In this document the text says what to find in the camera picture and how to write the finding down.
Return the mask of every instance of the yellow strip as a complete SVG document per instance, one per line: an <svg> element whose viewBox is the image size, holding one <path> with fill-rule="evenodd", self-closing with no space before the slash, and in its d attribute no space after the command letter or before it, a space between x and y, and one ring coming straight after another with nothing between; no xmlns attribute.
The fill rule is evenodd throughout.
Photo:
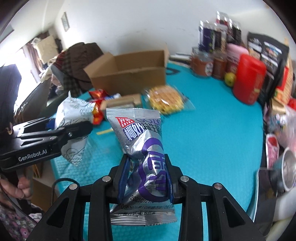
<svg viewBox="0 0 296 241"><path fill-rule="evenodd" d="M107 130L104 130L104 131L99 131L99 132L97 132L96 134L97 134L97 135L102 135L102 134L106 134L106 133L109 133L109 132L112 132L112 131L113 131L113 129L110 128L110 129L107 129Z"/></svg>

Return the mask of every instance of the red plastic canister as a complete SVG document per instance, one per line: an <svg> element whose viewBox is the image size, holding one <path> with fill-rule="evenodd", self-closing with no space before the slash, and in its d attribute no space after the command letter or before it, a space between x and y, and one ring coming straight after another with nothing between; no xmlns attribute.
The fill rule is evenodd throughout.
<svg viewBox="0 0 296 241"><path fill-rule="evenodd" d="M242 54L233 86L234 96L245 104L254 104L258 99L266 75L266 66L254 57Z"/></svg>

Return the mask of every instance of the wall picture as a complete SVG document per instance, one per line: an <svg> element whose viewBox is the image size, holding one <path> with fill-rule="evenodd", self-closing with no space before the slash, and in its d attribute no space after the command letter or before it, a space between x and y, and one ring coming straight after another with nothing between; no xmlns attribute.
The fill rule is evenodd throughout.
<svg viewBox="0 0 296 241"><path fill-rule="evenodd" d="M65 32L67 32L70 28L69 22L68 22L68 18L67 18L67 14L66 12L64 12L63 16L62 16L62 23L63 23L63 27Z"/></svg>

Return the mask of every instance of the pink lid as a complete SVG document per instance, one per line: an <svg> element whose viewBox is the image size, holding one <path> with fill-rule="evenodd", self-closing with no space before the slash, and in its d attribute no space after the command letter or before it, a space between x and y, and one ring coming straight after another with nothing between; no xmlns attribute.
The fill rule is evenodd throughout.
<svg viewBox="0 0 296 241"><path fill-rule="evenodd" d="M243 53L249 54L249 51L246 48L244 48L242 46L235 45L235 44L228 44L227 51L238 53L239 55L241 55Z"/></svg>

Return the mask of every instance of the silver bolt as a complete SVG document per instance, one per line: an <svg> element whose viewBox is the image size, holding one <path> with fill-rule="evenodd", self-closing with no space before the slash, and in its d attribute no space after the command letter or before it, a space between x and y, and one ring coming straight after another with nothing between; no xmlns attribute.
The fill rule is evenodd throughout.
<svg viewBox="0 0 296 241"><path fill-rule="evenodd" d="M214 188L221 190L223 188L221 183L215 183Z"/></svg>
<svg viewBox="0 0 296 241"><path fill-rule="evenodd" d="M71 190L75 190L77 187L78 187L78 186L77 186L76 183L72 183L72 184L69 186L69 188L70 188Z"/></svg>
<svg viewBox="0 0 296 241"><path fill-rule="evenodd" d="M188 182L189 181L188 176L182 176L180 179L181 179L182 182Z"/></svg>
<svg viewBox="0 0 296 241"><path fill-rule="evenodd" d="M111 177L109 177L109 176L104 176L104 177L102 178L102 180L103 180L104 182L109 182L109 181L111 180Z"/></svg>

